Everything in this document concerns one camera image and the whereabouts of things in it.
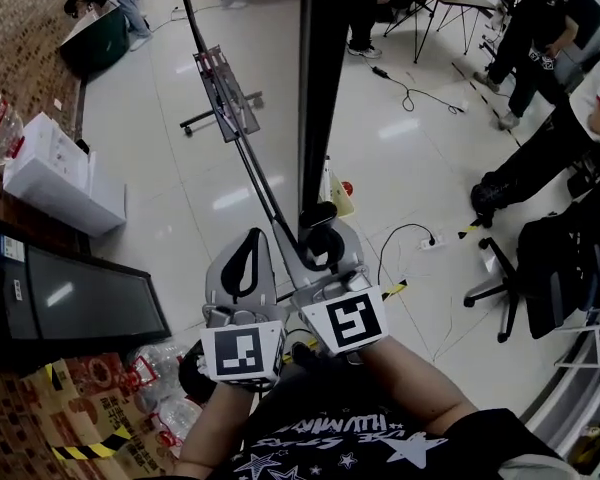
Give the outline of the clear bag of empty bottles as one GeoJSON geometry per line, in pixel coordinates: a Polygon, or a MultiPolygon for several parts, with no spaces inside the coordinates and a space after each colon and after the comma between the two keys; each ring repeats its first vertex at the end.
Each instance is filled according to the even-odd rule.
{"type": "Polygon", "coordinates": [[[202,408],[185,392],[179,367],[188,349],[175,341],[143,345],[127,357],[132,386],[158,429],[158,437],[178,457],[202,408]]]}

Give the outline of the person's right forearm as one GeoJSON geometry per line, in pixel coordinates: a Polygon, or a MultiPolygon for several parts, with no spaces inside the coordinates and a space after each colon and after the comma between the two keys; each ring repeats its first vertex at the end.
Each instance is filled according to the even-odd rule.
{"type": "Polygon", "coordinates": [[[365,367],[423,429],[442,436],[477,407],[440,370],[391,336],[358,352],[365,367]]]}

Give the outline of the printed cardboard box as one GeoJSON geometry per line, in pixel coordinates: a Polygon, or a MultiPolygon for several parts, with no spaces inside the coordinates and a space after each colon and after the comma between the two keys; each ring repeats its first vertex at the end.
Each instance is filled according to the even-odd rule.
{"type": "Polygon", "coordinates": [[[59,359],[24,377],[21,387],[71,480],[155,480],[174,472],[168,435],[118,354],[59,359]]]}

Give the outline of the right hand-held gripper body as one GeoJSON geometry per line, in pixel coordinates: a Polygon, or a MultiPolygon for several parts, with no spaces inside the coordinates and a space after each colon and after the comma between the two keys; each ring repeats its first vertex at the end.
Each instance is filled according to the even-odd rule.
{"type": "Polygon", "coordinates": [[[381,289],[364,267],[297,291],[292,303],[330,356],[346,356],[388,336],[381,289]]]}

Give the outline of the person's black shoe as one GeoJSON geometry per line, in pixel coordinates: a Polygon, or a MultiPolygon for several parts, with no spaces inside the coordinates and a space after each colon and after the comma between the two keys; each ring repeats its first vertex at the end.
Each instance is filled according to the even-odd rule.
{"type": "Polygon", "coordinates": [[[294,343],[290,353],[292,362],[307,371],[317,371],[324,366],[324,361],[320,355],[302,342],[294,343]]]}

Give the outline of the glass whiteboard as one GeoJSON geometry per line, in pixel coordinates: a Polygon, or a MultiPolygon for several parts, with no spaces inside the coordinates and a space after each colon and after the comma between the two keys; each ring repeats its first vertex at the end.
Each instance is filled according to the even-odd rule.
{"type": "MultiPolygon", "coordinates": [[[[288,222],[249,141],[256,118],[220,47],[208,47],[191,0],[183,0],[196,45],[195,65],[226,142],[236,146],[272,228],[280,217],[288,222]]],[[[338,217],[335,205],[319,198],[348,32],[345,0],[300,0],[298,71],[298,221],[290,229],[303,263],[323,271],[318,281],[339,278],[327,265],[327,232],[338,217]]]]}

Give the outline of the person's black star-print shirt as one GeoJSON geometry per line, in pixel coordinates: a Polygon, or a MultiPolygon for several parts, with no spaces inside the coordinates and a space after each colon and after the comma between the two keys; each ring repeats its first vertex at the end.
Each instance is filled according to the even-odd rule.
{"type": "Polygon", "coordinates": [[[279,384],[249,417],[241,450],[207,480],[581,480],[507,409],[441,434],[352,369],[279,384]]]}

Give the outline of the white water dispenser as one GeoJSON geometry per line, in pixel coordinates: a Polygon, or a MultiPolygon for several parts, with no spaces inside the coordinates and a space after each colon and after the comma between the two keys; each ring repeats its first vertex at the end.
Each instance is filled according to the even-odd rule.
{"type": "Polygon", "coordinates": [[[43,112],[24,127],[23,145],[5,166],[3,189],[93,238],[126,223],[126,184],[43,112]]]}

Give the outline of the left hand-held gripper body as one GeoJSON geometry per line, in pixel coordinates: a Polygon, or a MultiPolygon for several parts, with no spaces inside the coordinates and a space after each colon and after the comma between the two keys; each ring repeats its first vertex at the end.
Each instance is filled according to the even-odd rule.
{"type": "Polygon", "coordinates": [[[200,338],[210,380],[253,392],[267,391],[278,382],[285,341],[283,321],[255,319],[253,323],[205,328],[200,338]]]}

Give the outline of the white shelf rack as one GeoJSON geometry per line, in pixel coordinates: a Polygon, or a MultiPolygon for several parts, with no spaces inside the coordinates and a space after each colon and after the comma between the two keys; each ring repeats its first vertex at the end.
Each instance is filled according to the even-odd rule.
{"type": "Polygon", "coordinates": [[[556,376],[523,420],[581,477],[600,480],[600,310],[557,332],[571,348],[555,361],[556,376]]]}

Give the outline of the person's left forearm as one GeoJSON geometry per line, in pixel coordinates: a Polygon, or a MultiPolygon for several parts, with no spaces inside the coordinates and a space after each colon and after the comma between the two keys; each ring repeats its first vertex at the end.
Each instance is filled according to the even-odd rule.
{"type": "Polygon", "coordinates": [[[173,474],[205,480],[226,462],[241,443],[253,400],[252,392],[218,384],[189,431],[173,474]]]}

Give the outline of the black monitor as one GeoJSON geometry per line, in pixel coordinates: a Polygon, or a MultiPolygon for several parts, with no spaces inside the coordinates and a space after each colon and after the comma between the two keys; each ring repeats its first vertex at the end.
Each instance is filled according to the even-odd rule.
{"type": "Polygon", "coordinates": [[[575,45],[584,49],[600,28],[600,5],[596,0],[569,0],[568,14],[579,26],[575,45]]]}

